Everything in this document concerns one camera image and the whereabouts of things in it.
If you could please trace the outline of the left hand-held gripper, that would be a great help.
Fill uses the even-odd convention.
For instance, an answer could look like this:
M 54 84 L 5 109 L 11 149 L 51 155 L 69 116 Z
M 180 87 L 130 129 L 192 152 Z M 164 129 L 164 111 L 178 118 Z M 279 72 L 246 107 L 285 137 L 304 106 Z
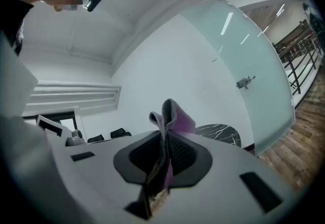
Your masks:
M 68 127 L 47 119 L 42 115 L 37 117 L 36 124 L 43 129 L 47 135 L 60 138 L 65 146 L 78 146 L 86 144 L 82 133 L 79 130 L 71 131 Z

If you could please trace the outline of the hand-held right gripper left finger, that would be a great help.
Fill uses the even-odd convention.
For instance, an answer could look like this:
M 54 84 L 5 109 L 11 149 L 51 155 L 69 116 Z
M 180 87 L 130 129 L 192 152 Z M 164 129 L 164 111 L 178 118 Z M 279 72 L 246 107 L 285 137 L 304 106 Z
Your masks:
M 144 201 L 147 173 L 135 166 L 129 154 L 156 139 L 159 131 L 77 146 L 50 136 L 50 145 L 68 191 L 99 223 L 152 223 L 128 211 Z

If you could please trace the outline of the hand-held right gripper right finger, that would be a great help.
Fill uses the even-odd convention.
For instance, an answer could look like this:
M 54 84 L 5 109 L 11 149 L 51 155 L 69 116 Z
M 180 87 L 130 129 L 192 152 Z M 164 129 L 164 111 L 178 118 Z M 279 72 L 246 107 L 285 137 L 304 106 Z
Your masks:
M 244 149 L 194 134 L 180 136 L 206 148 L 212 166 L 195 186 L 171 190 L 167 223 L 278 223 L 298 203 L 301 193 Z

